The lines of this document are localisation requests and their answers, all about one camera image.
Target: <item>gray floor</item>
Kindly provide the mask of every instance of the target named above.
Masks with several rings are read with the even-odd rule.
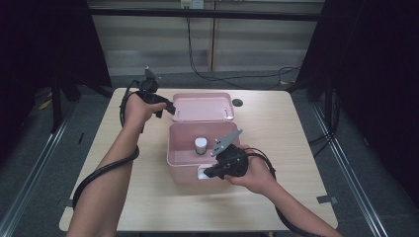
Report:
[[[217,73],[218,77],[237,75],[260,75],[260,72]],[[285,82],[292,81],[297,71],[283,76]],[[187,74],[162,75],[162,88],[220,88],[239,89],[225,82],[209,82],[198,76]],[[132,79],[142,77],[114,77],[114,88],[126,87]],[[230,80],[244,87],[266,89],[278,82],[273,78],[246,78]],[[282,90],[288,85],[280,85],[275,90]],[[63,100],[64,113],[75,107],[49,163],[36,186],[28,206],[14,230],[13,236],[64,236],[58,228],[63,212],[57,206],[60,200],[70,196],[81,166],[93,142],[109,99],[97,95],[93,91],[81,87],[82,98],[77,103]],[[295,108],[307,140],[318,137],[322,131],[308,103],[305,91],[292,94]],[[43,97],[37,99],[37,105]],[[34,108],[28,116],[22,135],[10,154],[8,162],[0,169],[0,216],[4,217],[14,201],[20,187],[31,172],[38,156],[48,140],[51,128],[51,107],[43,111]],[[368,197],[384,224],[388,236],[416,236],[419,233],[419,211],[404,193],[400,185],[394,181],[379,162],[376,153],[364,144],[362,135],[356,126],[345,115],[341,114],[337,137],[360,179]],[[322,144],[312,147],[315,153]],[[347,181],[326,147],[316,158],[316,163],[326,187],[327,193],[336,197],[339,202],[334,210],[339,221],[338,230],[345,236],[374,236],[364,215],[350,191]],[[137,233],[119,233],[119,236],[139,236]],[[144,236],[191,236],[187,233],[145,233]],[[210,236],[260,236],[259,233],[212,233]],[[293,236],[288,231],[277,233],[277,236]]]

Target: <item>pink box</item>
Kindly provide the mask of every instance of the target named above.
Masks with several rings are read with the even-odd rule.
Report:
[[[216,138],[222,138],[238,129],[232,120],[234,110],[227,93],[176,94],[173,97],[176,113],[169,128],[167,163],[173,180],[179,184],[224,182],[215,177],[208,179],[204,169],[216,163],[210,152]],[[195,139],[204,137],[207,152],[197,153]],[[237,137],[233,144],[239,145]]]

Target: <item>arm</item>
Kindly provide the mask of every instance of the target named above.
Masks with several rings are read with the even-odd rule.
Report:
[[[138,96],[126,103],[126,123],[97,169],[131,155],[145,123],[164,103],[145,104]],[[126,201],[132,162],[111,170],[83,191],[71,218],[67,236],[115,236]]]
[[[258,157],[249,157],[249,168],[243,177],[225,176],[224,178],[233,185],[246,187],[249,191],[268,198],[284,217],[299,229],[322,236],[341,236],[278,184],[265,162]]]

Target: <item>tabletop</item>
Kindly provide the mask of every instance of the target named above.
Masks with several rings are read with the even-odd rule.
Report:
[[[74,190],[92,173],[121,130],[119,111],[125,88],[117,89],[105,112]],[[282,91],[159,89],[172,100],[179,93],[228,93],[240,99],[233,121],[243,129],[241,144],[262,150],[277,170],[278,182],[303,205],[334,228],[338,222],[289,93]],[[221,184],[177,184],[167,163],[171,115],[153,117],[138,140],[139,157],[133,162],[119,231],[213,232],[287,230],[265,197],[243,187]],[[72,216],[67,207],[59,222],[66,231]]]

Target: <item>pink lid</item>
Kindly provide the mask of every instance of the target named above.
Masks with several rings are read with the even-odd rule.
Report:
[[[176,108],[172,121],[233,120],[234,110],[227,93],[184,93],[173,96]]]

